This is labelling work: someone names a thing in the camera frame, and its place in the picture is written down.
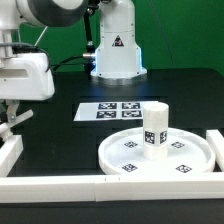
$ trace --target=warning label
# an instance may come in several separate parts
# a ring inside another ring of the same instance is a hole
[[[120,38],[120,36],[118,35],[112,45],[113,47],[124,47],[124,44]]]

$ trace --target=white cable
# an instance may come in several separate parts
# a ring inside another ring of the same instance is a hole
[[[40,34],[39,38],[37,39],[37,42],[34,44],[34,46],[37,46],[39,44],[39,42],[41,41],[42,37],[44,36],[45,32],[47,31],[48,26],[46,26],[44,28],[44,30],[42,31],[42,33]]]

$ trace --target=wire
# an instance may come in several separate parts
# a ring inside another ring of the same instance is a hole
[[[161,21],[160,21],[160,18],[159,18],[159,15],[158,15],[158,13],[157,13],[156,7],[155,7],[155,5],[154,5],[154,3],[153,3],[153,0],[149,0],[149,4],[150,4],[151,7],[152,7],[152,11],[153,11],[154,17],[155,17],[155,19],[156,19],[156,21],[157,21],[157,24],[158,24],[158,26],[159,26],[159,29],[160,29],[162,35],[163,35],[163,39],[164,39],[164,41],[165,41],[165,43],[166,43],[166,45],[167,45],[167,48],[168,48],[168,51],[169,51],[169,55],[170,55],[170,60],[171,60],[172,67],[175,68],[175,63],[174,63],[174,59],[173,59],[173,53],[172,53],[172,50],[171,50],[171,46],[170,46],[168,37],[167,37],[167,35],[166,35],[166,33],[165,33],[165,30],[163,29],[162,23],[161,23]]]
[[[72,60],[76,60],[76,59],[81,59],[83,58],[83,56],[72,56],[72,57],[69,57],[63,61],[61,61],[57,66],[54,67],[53,71],[57,71],[62,65],[65,65],[67,62],[70,62]]]
[[[37,42],[34,44],[34,46],[37,46],[37,45],[39,44],[39,42],[40,42],[41,39],[43,38],[44,34],[46,33],[47,29],[48,29],[48,26],[46,26],[46,27],[44,28],[44,30],[43,30],[42,33],[40,34],[39,38],[37,39]]]

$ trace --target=white cylinder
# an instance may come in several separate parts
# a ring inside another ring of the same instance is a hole
[[[150,160],[167,157],[167,129],[169,106],[165,103],[147,103],[143,107],[144,156]]]

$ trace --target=white block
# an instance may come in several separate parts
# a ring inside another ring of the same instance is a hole
[[[6,177],[23,151],[22,137],[13,135],[0,149],[0,177]]]
[[[215,151],[216,161],[222,171],[224,171],[224,138],[218,130],[208,130],[206,140]]]

